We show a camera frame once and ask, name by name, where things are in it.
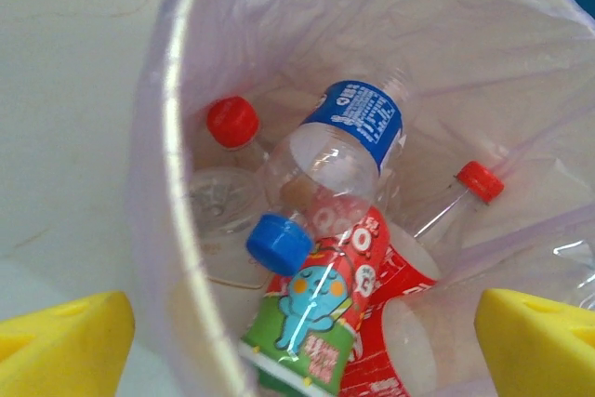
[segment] red bottle cap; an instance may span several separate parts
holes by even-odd
[[[220,99],[206,116],[209,132],[227,149],[244,146],[256,135],[259,125],[254,107],[242,97]]]
[[[456,179],[489,204],[504,190],[504,183],[490,170],[478,162],[468,162]]]

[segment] blue bottle cap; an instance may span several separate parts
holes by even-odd
[[[282,276],[295,275],[314,247],[309,235],[296,222],[265,214],[245,242],[248,252],[264,267]]]

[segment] plastic bottle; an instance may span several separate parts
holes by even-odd
[[[374,203],[382,166],[399,147],[403,130],[395,102],[403,83],[394,77],[382,85],[333,84],[273,150],[263,174],[271,211],[246,243],[269,270],[294,275],[314,239],[344,232]]]
[[[552,241],[538,236],[519,242],[517,254],[467,280],[368,307],[355,362],[348,364],[339,395],[416,397],[489,377],[473,328],[486,288],[588,309],[591,291],[584,284],[593,277],[593,257],[590,265],[562,258]]]
[[[347,232],[318,240],[293,278],[274,276],[240,344],[263,386],[284,395],[337,394],[389,239],[371,207]]]
[[[271,275],[244,250],[246,237],[267,209],[256,175],[234,167],[199,169],[190,182],[190,198],[209,278],[261,288]]]
[[[269,158],[258,141],[257,112],[242,97],[215,102],[206,115],[206,127],[217,143],[230,151],[236,167],[257,172]]]
[[[487,168],[469,162],[445,191],[429,199],[416,213],[391,222],[390,249],[370,302],[378,304],[425,290],[450,272],[473,213],[492,202],[503,189],[503,183]]]

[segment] clear plastic bag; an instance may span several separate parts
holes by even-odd
[[[507,191],[467,240],[488,243],[593,202],[593,31],[572,0],[165,0],[139,82],[129,208],[148,313],[184,391],[256,392],[236,339],[262,294],[207,280],[188,200],[197,113],[244,94],[274,144],[328,85],[404,62],[421,110],[400,160],[403,209],[470,159],[495,166]]]

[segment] yellow plastic object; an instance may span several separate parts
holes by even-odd
[[[126,295],[92,295],[0,323],[0,397],[115,394],[134,336]]]
[[[488,289],[475,331],[500,397],[595,396],[595,312]]]

